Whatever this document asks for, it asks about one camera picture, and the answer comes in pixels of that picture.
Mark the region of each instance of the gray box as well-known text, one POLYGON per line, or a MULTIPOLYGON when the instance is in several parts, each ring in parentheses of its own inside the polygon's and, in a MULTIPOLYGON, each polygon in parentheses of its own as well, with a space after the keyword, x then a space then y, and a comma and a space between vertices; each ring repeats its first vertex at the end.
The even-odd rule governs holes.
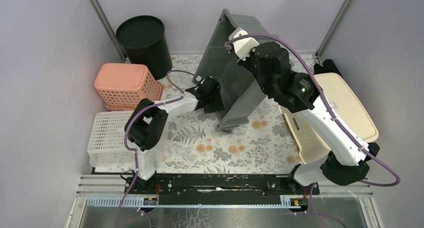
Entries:
MULTIPOLYGON (((237 28, 248 33, 268 33, 255 17, 231 14, 224 9, 196 71, 196 75, 211 76, 221 84, 224 111, 216 112, 219 118, 216 130, 225 133, 248 123, 248 116, 266 97, 253 75, 237 64, 237 55, 229 53, 224 47, 237 28)), ((258 38, 257 41, 264 43, 271 40, 258 38)))

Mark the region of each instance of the white wall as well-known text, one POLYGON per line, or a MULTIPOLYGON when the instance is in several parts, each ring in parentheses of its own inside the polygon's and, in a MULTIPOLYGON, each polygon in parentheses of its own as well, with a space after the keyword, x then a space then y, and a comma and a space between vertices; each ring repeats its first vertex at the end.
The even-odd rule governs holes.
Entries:
POLYGON ((0 227, 63 227, 118 61, 88 0, 0 0, 0 227))
POLYGON ((113 29, 133 16, 165 24, 171 52, 204 52, 223 8, 255 16, 298 51, 315 51, 343 0, 99 0, 113 29))
MULTIPOLYGON (((354 0, 324 58, 332 58, 379 129, 378 157, 401 184, 373 188, 384 227, 424 227, 424 3, 354 0)), ((370 179, 391 182, 372 166, 370 179)))

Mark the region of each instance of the black cylinder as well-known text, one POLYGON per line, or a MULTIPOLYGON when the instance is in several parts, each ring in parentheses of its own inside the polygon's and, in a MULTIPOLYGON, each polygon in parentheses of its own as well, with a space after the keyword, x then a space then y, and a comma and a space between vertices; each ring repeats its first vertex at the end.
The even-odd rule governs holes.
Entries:
POLYGON ((172 68, 165 40, 165 26, 160 19, 142 15, 128 19, 116 30, 116 38, 131 63, 144 64, 156 80, 172 68))

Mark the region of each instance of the pink plastic basket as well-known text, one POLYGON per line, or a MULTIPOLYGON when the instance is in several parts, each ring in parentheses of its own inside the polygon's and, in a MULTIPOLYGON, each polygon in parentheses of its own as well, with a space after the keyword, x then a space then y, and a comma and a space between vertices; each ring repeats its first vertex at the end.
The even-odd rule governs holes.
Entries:
POLYGON ((115 111, 134 110, 142 99, 158 101, 162 95, 162 84, 141 64, 106 63, 97 74, 94 87, 105 107, 115 111))

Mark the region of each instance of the floral tablecloth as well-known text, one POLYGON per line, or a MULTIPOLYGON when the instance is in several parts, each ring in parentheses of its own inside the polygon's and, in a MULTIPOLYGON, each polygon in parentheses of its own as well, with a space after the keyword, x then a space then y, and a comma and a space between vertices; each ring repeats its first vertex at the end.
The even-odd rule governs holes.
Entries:
MULTIPOLYGON (((173 55, 173 69, 195 72, 202 56, 173 55)), ((302 55, 313 68, 312 55, 302 55)), ((304 71, 296 58, 290 57, 293 70, 304 71)), ((171 79, 181 88, 193 87, 191 77, 173 73, 171 79)), ((166 78, 162 99, 179 93, 166 78)), ((189 112, 169 120, 167 155, 159 161, 159 173, 243 173, 288 174, 299 163, 297 147, 278 111, 278 105, 267 98, 249 116, 249 123, 224 135, 215 131, 218 119, 203 110, 189 112)), ((96 168, 96 172, 125 172, 132 167, 96 168)))

